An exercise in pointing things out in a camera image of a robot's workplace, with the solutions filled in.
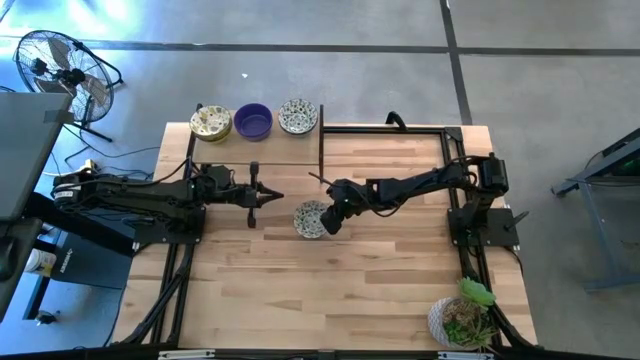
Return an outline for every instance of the white patterned bowl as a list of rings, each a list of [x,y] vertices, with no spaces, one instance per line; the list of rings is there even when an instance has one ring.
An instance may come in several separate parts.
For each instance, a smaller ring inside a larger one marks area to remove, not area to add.
[[[318,124],[318,110],[307,100],[289,100],[278,111],[278,123],[291,135],[306,135]]]
[[[329,206],[320,201],[311,200],[302,203],[293,213],[293,227],[298,234],[307,239],[317,239],[327,233],[320,222],[320,215]]]

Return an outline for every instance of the white pot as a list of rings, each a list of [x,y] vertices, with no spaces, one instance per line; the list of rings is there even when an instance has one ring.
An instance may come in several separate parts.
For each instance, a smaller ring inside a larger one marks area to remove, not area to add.
[[[469,350],[469,348],[465,348],[456,343],[449,342],[447,333],[444,331],[444,327],[442,326],[444,309],[446,309],[447,305],[449,305],[449,303],[454,300],[457,300],[457,298],[448,297],[440,299],[435,304],[433,304],[431,310],[429,311],[429,331],[431,332],[431,336],[433,336],[433,338],[436,339],[441,345],[452,349]]]

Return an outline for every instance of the yellow patterned bowl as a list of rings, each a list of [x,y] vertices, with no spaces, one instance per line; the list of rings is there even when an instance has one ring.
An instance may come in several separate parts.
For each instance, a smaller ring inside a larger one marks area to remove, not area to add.
[[[229,110],[219,105],[203,106],[189,120],[191,132],[202,141],[221,142],[231,133]]]

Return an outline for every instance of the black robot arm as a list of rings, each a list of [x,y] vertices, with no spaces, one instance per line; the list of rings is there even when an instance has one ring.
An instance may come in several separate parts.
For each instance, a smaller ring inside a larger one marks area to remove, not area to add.
[[[467,171],[476,165],[478,174]],[[472,199],[464,205],[463,220],[467,225],[486,221],[486,212],[493,200],[509,190],[504,161],[489,156],[469,156],[453,160],[441,168],[407,179],[367,179],[364,185],[348,179],[331,183],[327,194],[334,201],[320,220],[330,234],[337,233],[342,221],[364,211],[373,211],[387,217],[397,211],[408,199],[434,191],[456,188],[470,191]]]
[[[248,225],[255,227],[253,210],[284,196],[258,182],[258,170],[258,163],[251,163],[250,184],[237,184],[226,166],[204,165],[191,178],[172,183],[83,171],[56,177],[51,195],[65,212],[104,209],[136,214],[163,224],[170,233],[198,226],[204,204],[234,204],[249,209]]]

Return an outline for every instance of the concrete floor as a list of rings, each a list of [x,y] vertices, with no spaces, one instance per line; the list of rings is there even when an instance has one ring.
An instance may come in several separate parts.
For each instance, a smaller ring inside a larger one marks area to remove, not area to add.
[[[446,45],[437,0],[188,3],[16,0],[0,23],[0,35],[20,36],[42,28],[76,38],[119,41]],[[640,46],[635,21],[640,3],[631,0],[450,0],[450,5],[460,46]],[[0,83],[24,91],[11,62],[15,43],[0,37]],[[111,154],[159,145],[164,124],[187,121],[198,102],[234,108],[258,101],[275,108],[287,99],[304,97],[324,103],[331,122],[381,122],[386,112],[396,110],[409,123],[460,124],[448,55],[98,54],[119,67],[127,82],[117,91],[111,112],[95,126],[116,142],[108,145],[89,138]],[[531,212],[519,233],[540,344],[636,358],[640,286],[584,292],[583,281],[605,275],[595,234],[577,193],[558,200],[548,189],[582,169],[593,153],[638,127],[640,58],[463,56],[461,63],[473,122],[490,127],[496,151],[507,161],[507,200],[514,210]],[[63,133],[54,153],[61,159],[80,147]],[[152,171],[157,152],[117,161],[88,155],[104,165]],[[71,168],[84,158],[72,161]],[[61,166],[61,171],[68,170]],[[48,171],[53,169],[53,164],[47,165]],[[47,181],[50,178],[43,178],[43,188]],[[633,188],[616,191],[618,201],[628,200],[627,214],[638,210],[636,202],[629,201],[637,196]],[[599,193],[607,207],[611,194]],[[605,217],[616,217],[614,207],[608,209]],[[634,229],[617,236],[628,240],[635,234]],[[637,265],[637,248],[623,250],[629,265]],[[34,324],[20,320],[30,286],[33,279],[25,275],[0,324],[0,353],[102,345],[116,316],[119,291],[53,282],[43,308],[60,310],[63,321],[34,329]]]

